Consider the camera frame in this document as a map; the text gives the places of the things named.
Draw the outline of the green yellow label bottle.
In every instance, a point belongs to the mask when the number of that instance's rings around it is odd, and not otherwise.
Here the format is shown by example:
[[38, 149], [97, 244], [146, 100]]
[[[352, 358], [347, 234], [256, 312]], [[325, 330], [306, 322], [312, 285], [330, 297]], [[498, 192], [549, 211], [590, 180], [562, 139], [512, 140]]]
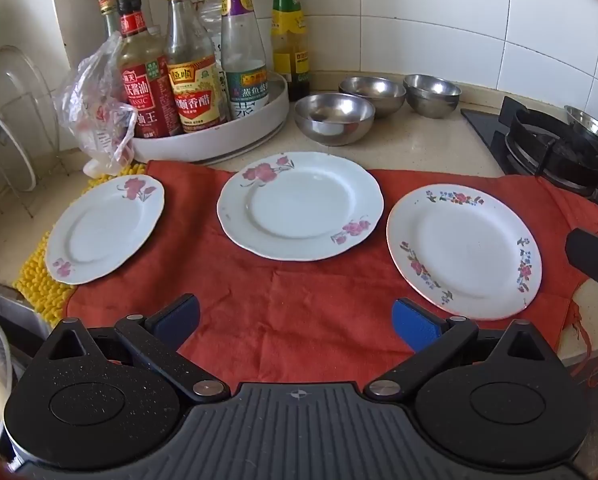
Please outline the green yellow label bottle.
[[310, 93], [310, 63], [300, 0], [273, 0], [271, 45], [274, 71], [287, 82], [288, 99], [304, 98]]

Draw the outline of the red cloth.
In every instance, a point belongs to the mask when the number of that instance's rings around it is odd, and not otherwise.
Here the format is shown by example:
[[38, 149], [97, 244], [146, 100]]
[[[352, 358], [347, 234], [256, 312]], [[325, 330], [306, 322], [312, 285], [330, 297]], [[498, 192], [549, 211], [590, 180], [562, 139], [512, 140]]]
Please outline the red cloth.
[[[79, 287], [67, 315], [107, 327], [129, 314], [152, 315], [190, 292], [200, 324], [181, 351], [211, 374], [241, 382], [366, 384], [410, 356], [395, 334], [391, 308], [415, 299], [389, 256], [383, 228], [335, 258], [278, 262], [233, 244], [215, 204], [229, 174], [185, 164], [150, 162], [165, 188], [165, 209], [142, 249], [113, 274]], [[478, 188], [505, 203], [536, 239], [543, 276], [525, 318], [550, 344], [578, 316], [574, 303], [584, 276], [566, 260], [576, 228], [598, 234], [598, 205], [548, 181], [479, 178], [413, 170], [376, 170], [387, 206], [427, 184]]]

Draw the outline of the black gas stove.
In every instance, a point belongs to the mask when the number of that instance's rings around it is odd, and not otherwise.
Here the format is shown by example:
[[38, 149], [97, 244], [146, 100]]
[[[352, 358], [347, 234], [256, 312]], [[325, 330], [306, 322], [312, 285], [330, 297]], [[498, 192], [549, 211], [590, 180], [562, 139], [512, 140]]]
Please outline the black gas stove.
[[598, 205], [598, 142], [580, 127], [509, 96], [497, 114], [461, 115], [505, 174], [541, 177]]

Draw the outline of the red label soy sauce bottle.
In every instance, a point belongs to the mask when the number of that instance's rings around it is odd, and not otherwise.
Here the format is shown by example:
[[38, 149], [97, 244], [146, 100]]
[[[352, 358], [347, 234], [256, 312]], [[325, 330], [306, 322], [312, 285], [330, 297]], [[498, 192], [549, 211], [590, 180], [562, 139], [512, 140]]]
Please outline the red label soy sauce bottle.
[[148, 32], [142, 0], [118, 0], [122, 46], [119, 70], [128, 104], [137, 110], [134, 136], [175, 136], [182, 125], [162, 41]]

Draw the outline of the white floral plate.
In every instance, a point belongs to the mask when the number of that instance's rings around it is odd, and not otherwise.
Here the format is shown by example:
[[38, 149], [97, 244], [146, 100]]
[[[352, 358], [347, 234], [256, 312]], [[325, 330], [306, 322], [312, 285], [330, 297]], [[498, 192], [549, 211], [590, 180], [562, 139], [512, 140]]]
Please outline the white floral plate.
[[59, 283], [82, 285], [122, 266], [157, 226], [165, 188], [147, 174], [111, 179], [71, 204], [50, 232], [45, 264]]
[[399, 273], [445, 312], [504, 320], [538, 294], [534, 236], [511, 208], [476, 188], [441, 183], [407, 193], [390, 211], [386, 238]]
[[336, 257], [366, 240], [384, 212], [376, 179], [349, 159], [285, 152], [247, 165], [224, 184], [217, 215], [240, 248], [275, 261]]

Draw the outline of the purple label clear bottle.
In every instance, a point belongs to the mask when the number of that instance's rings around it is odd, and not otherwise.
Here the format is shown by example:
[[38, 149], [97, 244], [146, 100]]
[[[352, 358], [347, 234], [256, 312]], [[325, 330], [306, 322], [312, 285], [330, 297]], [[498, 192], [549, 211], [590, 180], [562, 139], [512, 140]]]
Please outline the purple label clear bottle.
[[222, 0], [221, 64], [233, 119], [269, 102], [267, 61], [252, 0]]

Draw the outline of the yellow cap vinegar bottle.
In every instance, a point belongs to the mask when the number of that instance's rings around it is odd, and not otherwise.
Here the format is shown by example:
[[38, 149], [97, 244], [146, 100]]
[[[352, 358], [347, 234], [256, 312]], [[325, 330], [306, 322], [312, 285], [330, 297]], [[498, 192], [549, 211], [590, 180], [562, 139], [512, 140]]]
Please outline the yellow cap vinegar bottle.
[[183, 131], [224, 124], [229, 111], [220, 84], [213, 42], [192, 0], [167, 0], [165, 55]]

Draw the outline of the white rotating condiment rack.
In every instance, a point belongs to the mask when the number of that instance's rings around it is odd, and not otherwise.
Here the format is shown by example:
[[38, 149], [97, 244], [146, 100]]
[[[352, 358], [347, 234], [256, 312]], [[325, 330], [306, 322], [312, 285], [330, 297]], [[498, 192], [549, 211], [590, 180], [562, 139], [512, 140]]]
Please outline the white rotating condiment rack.
[[237, 77], [239, 96], [258, 104], [226, 100], [213, 42], [193, 0], [167, 0], [164, 37], [153, 35], [140, 0], [120, 2], [122, 84], [138, 119], [132, 141], [139, 162], [221, 162], [267, 142], [289, 112], [287, 82], [264, 67]]

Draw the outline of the steel basin on stove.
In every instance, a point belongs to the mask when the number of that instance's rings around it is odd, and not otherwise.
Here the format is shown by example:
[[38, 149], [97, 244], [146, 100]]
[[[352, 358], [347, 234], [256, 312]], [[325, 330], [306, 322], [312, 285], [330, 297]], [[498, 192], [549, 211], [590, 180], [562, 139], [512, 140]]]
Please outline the steel basin on stove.
[[568, 124], [598, 151], [598, 120], [577, 107], [565, 105]]

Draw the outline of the yellow chenille mat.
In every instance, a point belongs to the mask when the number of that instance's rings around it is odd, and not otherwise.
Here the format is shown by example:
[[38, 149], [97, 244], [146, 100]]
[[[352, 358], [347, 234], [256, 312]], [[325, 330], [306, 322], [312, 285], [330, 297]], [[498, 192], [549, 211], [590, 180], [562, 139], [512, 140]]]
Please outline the yellow chenille mat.
[[[122, 170], [122, 177], [137, 177], [145, 174], [146, 165], [140, 162], [132, 162], [131, 166]], [[112, 180], [112, 177], [98, 177], [88, 181], [86, 188], [82, 194], [90, 192], [98, 185]], [[47, 270], [45, 257], [47, 252], [47, 244], [49, 241], [50, 231], [47, 231], [38, 242], [36, 248], [26, 258], [19, 271], [18, 278], [12, 283], [16, 292], [20, 292], [31, 306], [34, 313], [41, 315], [42, 321], [48, 323], [50, 328], [54, 328], [60, 321], [67, 318], [67, 311], [72, 296], [78, 289], [90, 285], [68, 285], [60, 283], [52, 277], [49, 270]], [[112, 278], [100, 278], [94, 283], [105, 283], [106, 285], [111, 280], [116, 278], [127, 278], [124, 269], [121, 268], [121, 273], [114, 271]]]

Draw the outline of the steel bowl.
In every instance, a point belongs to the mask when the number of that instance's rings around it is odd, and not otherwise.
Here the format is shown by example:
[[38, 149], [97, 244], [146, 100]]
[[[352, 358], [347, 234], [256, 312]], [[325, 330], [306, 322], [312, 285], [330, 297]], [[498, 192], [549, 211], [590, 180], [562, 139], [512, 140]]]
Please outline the steel bowl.
[[418, 115], [441, 119], [458, 107], [462, 90], [453, 82], [434, 76], [411, 74], [403, 78], [405, 99]]
[[316, 93], [295, 103], [293, 118], [308, 139], [326, 146], [345, 146], [360, 141], [371, 130], [375, 106], [351, 94]]
[[376, 118], [386, 118], [403, 107], [405, 89], [391, 79], [376, 76], [351, 76], [338, 87], [341, 93], [360, 96], [375, 107]]

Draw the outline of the dark bottle behind soy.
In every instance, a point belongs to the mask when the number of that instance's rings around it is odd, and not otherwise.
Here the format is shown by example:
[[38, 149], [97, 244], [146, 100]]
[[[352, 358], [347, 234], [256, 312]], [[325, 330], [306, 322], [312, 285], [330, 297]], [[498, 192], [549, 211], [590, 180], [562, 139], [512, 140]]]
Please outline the dark bottle behind soy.
[[99, 10], [105, 22], [106, 37], [121, 32], [118, 0], [99, 0]]

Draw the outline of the clear plastic bag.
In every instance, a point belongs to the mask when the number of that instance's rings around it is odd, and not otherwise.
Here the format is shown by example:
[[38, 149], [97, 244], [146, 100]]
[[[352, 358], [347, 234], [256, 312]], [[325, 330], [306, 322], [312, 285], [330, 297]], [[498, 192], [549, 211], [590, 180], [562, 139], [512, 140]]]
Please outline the clear plastic bag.
[[58, 124], [90, 159], [83, 172], [92, 179], [117, 176], [134, 159], [138, 111], [124, 94], [118, 66], [122, 46], [120, 32], [114, 32], [72, 70], [54, 98]]

